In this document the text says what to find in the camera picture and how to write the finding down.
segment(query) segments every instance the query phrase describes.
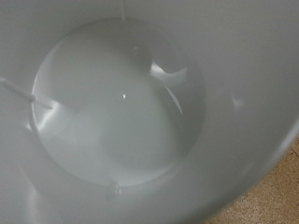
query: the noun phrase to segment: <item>beige floor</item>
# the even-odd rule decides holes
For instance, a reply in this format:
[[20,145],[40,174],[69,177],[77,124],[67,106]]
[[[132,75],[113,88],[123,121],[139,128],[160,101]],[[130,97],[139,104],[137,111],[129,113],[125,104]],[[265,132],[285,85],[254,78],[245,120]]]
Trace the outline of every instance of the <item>beige floor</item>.
[[299,136],[260,184],[201,224],[255,223],[299,224]]

